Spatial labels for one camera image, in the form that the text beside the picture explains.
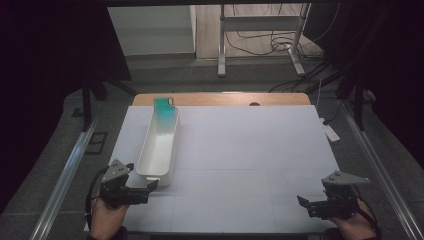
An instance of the metal frame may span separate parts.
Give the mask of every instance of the metal frame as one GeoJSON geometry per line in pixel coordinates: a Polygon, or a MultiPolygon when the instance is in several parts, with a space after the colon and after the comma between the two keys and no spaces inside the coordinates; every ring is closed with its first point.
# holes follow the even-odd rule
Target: metal frame
{"type": "Polygon", "coordinates": [[[225,17],[224,5],[221,5],[218,76],[225,76],[225,32],[236,31],[296,31],[288,53],[297,75],[305,75],[305,70],[299,60],[297,46],[302,35],[309,6],[309,3],[305,4],[300,16],[225,17]]]}
{"type": "Polygon", "coordinates": [[[384,165],[381,163],[380,157],[372,146],[370,140],[367,137],[365,131],[362,131],[358,125],[355,123],[353,118],[352,109],[348,104],[342,102],[343,110],[349,125],[358,140],[359,145],[362,148],[362,151],[365,153],[368,162],[370,163],[380,185],[392,204],[393,209],[395,210],[398,219],[400,220],[406,234],[409,239],[422,240],[424,239],[423,233],[418,226],[414,215],[409,209],[405,199],[397,190],[392,179],[387,173],[384,165]]]}
{"type": "Polygon", "coordinates": [[[47,201],[46,207],[44,208],[37,225],[35,225],[30,239],[46,239],[49,235],[50,229],[53,226],[60,206],[65,199],[66,193],[68,192],[75,172],[78,169],[81,158],[84,155],[84,151],[97,125],[102,107],[103,103],[101,103],[99,109],[95,112],[93,121],[91,122],[87,131],[81,132],[80,136],[78,137],[77,143],[75,144],[74,149],[72,150],[71,155],[69,156],[68,161],[63,168],[62,174],[60,175],[56,186],[54,187],[53,192],[47,201]]]}

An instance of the person's right hand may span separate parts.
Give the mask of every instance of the person's right hand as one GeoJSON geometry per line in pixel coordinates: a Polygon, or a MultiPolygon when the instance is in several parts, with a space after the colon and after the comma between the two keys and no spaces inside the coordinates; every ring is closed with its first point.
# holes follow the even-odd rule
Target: person's right hand
{"type": "MultiPolygon", "coordinates": [[[[364,202],[358,199],[358,204],[365,213],[372,217],[371,211],[364,202]]],[[[336,224],[346,240],[363,240],[377,236],[371,224],[359,213],[355,213],[346,220],[341,218],[331,218],[329,220],[336,224]]]]}

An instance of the white desk frame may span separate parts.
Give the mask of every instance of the white desk frame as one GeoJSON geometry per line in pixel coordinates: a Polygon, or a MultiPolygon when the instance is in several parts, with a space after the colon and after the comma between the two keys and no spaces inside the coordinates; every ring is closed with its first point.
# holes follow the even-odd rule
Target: white desk frame
{"type": "Polygon", "coordinates": [[[288,50],[298,76],[305,75],[305,70],[299,61],[297,45],[302,35],[310,3],[306,3],[300,16],[272,17],[225,17],[224,5],[221,5],[220,41],[218,58],[218,76],[225,76],[225,32],[236,31],[296,31],[293,43],[288,50]]]}

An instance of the person's left hand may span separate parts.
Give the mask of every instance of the person's left hand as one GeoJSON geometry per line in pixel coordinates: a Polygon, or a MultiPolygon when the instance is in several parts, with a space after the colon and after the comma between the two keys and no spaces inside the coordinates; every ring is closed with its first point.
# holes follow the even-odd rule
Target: person's left hand
{"type": "Polygon", "coordinates": [[[128,207],[122,205],[114,209],[98,198],[93,206],[90,236],[98,240],[111,239],[121,227],[128,207]]]}

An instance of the white table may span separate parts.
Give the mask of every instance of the white table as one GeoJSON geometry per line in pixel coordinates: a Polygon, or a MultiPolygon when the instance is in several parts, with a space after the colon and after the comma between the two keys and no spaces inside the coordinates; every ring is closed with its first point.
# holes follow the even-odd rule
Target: white table
{"type": "MultiPolygon", "coordinates": [[[[309,218],[296,195],[324,200],[320,179],[338,170],[313,106],[181,106],[174,179],[131,206],[130,231],[307,233],[333,227],[309,218]]],[[[137,163],[153,107],[128,109],[111,161],[137,163]]],[[[127,185],[143,180],[130,173],[127,185]]]]}

